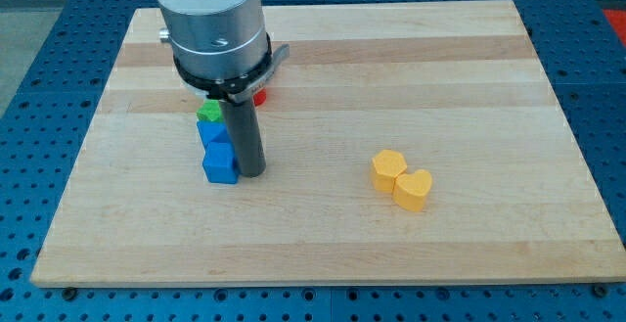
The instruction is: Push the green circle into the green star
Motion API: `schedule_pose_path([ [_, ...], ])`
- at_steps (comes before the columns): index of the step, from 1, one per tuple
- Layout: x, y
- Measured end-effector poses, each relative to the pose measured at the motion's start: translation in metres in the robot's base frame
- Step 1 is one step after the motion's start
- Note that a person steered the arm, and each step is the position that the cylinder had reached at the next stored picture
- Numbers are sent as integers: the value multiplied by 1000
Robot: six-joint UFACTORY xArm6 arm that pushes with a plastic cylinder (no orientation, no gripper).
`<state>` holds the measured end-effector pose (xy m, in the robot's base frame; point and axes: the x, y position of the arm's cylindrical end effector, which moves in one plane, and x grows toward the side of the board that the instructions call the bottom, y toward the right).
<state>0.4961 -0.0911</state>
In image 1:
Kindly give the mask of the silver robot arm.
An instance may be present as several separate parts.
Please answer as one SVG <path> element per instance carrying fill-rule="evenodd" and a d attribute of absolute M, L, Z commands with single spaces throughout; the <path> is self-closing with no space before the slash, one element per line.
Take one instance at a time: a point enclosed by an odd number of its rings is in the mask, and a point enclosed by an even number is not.
<path fill-rule="evenodd" d="M 231 93 L 271 61 L 261 0 L 157 0 L 174 64 L 188 84 Z"/>

